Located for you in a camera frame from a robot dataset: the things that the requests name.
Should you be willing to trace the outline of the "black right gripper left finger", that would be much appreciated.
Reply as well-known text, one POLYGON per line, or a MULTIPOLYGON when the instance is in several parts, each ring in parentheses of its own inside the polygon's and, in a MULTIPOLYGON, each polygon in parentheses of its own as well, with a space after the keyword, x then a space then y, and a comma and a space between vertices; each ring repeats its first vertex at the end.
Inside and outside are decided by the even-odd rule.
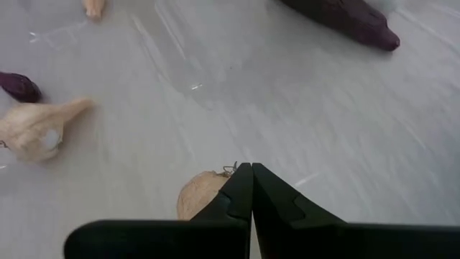
POLYGON ((248 258, 253 170, 242 163, 216 197, 189 221, 89 222, 67 237, 65 258, 248 258))

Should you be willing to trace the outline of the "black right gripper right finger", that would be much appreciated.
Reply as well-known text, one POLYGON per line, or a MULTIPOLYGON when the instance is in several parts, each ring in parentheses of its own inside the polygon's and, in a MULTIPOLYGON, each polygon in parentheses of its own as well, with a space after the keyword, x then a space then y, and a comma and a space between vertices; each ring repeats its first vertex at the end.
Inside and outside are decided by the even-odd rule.
POLYGON ((345 222, 261 163, 252 170, 252 211, 263 258, 459 259, 458 227, 345 222))

